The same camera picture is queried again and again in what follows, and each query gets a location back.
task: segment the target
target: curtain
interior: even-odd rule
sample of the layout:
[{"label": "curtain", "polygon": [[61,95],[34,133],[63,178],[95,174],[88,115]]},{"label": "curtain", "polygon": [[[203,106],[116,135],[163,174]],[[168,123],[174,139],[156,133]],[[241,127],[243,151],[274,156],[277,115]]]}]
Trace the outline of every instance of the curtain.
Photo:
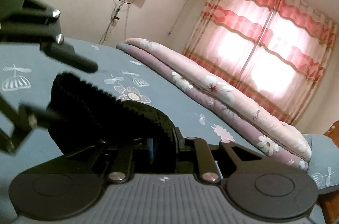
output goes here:
[{"label": "curtain", "polygon": [[293,124],[323,77],[337,32],[302,0],[208,0],[183,54]]}]

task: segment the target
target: folded quilt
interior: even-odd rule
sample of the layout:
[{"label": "folded quilt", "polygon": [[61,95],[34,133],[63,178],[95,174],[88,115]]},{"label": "folded quilt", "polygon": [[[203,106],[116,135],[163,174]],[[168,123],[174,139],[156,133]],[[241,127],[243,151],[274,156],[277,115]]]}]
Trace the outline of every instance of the folded quilt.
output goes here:
[{"label": "folded quilt", "polygon": [[254,100],[245,96],[220,77],[211,74],[189,58],[156,42],[141,38],[130,38],[125,43],[152,54],[206,94],[235,111],[242,119],[251,123],[265,136],[301,157],[304,161],[310,161],[311,148],[295,127],[279,121]]},{"label": "folded quilt", "polygon": [[[277,143],[272,141],[270,138],[266,137],[256,127],[241,119],[225,104],[221,103],[218,99],[215,99],[208,93],[201,91],[195,85],[190,84],[182,77],[181,74],[175,72],[173,69],[162,63],[150,53],[136,46],[127,44],[119,44],[117,45],[117,48],[139,60],[153,71],[157,72],[160,76],[176,85],[191,99],[211,110],[250,144],[252,144],[257,149],[260,149],[265,155],[295,168],[300,168],[305,171],[307,170],[308,163],[303,159],[292,154],[288,150],[282,148]],[[220,135],[220,137],[221,139],[233,140],[232,136],[225,138],[224,135]]]}]

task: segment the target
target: bed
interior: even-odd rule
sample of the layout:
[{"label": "bed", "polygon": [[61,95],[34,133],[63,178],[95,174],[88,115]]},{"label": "bed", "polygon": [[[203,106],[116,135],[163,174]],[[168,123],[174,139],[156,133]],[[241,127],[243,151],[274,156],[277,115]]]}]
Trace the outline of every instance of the bed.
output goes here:
[{"label": "bed", "polygon": [[[55,76],[71,71],[122,100],[137,100],[160,109],[180,128],[184,137],[200,137],[209,144],[229,139],[263,154],[216,114],[178,89],[175,81],[167,81],[124,51],[80,40],[65,41],[74,45],[77,53],[96,61],[99,70],[94,74],[83,73],[47,58],[36,45],[5,44],[0,50],[1,94],[4,98],[15,107],[20,102],[46,107]],[[112,116],[112,127],[118,121]],[[0,124],[5,132],[11,131],[11,123],[2,115]],[[0,223],[10,223],[16,218],[8,197],[11,180],[20,172],[60,155],[61,151],[43,129],[35,130],[16,156],[0,154]],[[311,219],[316,224],[325,223],[317,204]]]}]

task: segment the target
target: pillow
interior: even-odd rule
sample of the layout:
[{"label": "pillow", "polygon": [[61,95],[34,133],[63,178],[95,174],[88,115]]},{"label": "pillow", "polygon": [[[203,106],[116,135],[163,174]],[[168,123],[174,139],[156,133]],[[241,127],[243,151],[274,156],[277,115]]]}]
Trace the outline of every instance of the pillow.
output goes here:
[{"label": "pillow", "polygon": [[304,137],[312,149],[307,173],[317,184],[319,194],[338,190],[339,148],[324,135],[304,134]]}]

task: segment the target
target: floral blanket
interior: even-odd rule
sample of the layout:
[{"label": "floral blanket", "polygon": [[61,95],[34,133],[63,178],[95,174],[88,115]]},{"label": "floral blanket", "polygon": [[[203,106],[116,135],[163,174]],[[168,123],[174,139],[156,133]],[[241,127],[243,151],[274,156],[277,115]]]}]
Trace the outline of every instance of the floral blanket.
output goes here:
[{"label": "floral blanket", "polygon": [[262,142],[260,144],[262,148],[267,149],[266,146],[268,146],[267,143],[270,143],[270,140],[278,143],[279,145],[277,144],[277,146],[270,144],[269,153],[277,152],[279,146],[281,146],[290,153],[302,158],[303,160],[300,162],[302,167],[305,167],[303,161],[310,161],[311,148],[295,127],[279,121],[254,100],[245,96],[223,79],[211,74],[189,58],[156,42],[130,38],[125,43],[150,53],[160,60],[159,62],[169,66],[176,73],[173,75],[176,85],[181,87],[186,94],[196,87],[206,94],[206,97],[209,97],[211,102],[214,102],[214,100],[219,101],[223,106],[226,106],[256,127],[263,134],[259,139]]}]

